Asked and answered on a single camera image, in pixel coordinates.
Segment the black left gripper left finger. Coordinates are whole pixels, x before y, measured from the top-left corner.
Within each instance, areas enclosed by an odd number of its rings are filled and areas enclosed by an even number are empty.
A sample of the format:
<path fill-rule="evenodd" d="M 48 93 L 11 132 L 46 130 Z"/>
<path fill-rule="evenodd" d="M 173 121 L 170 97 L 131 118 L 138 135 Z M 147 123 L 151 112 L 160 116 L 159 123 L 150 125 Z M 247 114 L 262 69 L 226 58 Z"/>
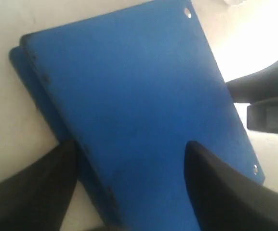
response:
<path fill-rule="evenodd" d="M 77 184 L 76 146 L 66 141 L 0 182 L 0 231 L 58 231 Z"/>

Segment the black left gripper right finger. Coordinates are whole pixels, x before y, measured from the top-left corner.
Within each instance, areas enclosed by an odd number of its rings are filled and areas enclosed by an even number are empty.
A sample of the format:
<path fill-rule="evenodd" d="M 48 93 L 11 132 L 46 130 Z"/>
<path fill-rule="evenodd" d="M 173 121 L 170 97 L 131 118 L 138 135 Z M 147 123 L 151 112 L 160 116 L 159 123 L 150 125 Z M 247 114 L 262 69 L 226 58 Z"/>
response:
<path fill-rule="evenodd" d="M 278 193 L 196 141 L 185 148 L 187 193 L 203 231 L 278 231 Z"/>

